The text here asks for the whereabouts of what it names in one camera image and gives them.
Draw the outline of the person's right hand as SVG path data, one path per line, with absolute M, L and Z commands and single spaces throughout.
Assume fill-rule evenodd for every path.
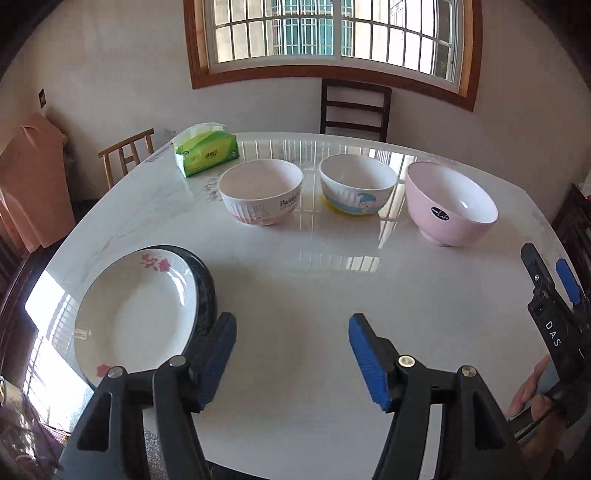
M 544 469 L 550 464 L 565 431 L 563 419 L 552 410 L 552 401 L 544 395 L 536 394 L 538 383 L 550 361 L 550 356 L 546 355 L 536 364 L 530 376 L 515 394 L 508 412 L 510 417 L 514 417 L 529 405 L 534 421 L 543 418 L 537 433 L 522 447 L 525 459 L 537 469 Z

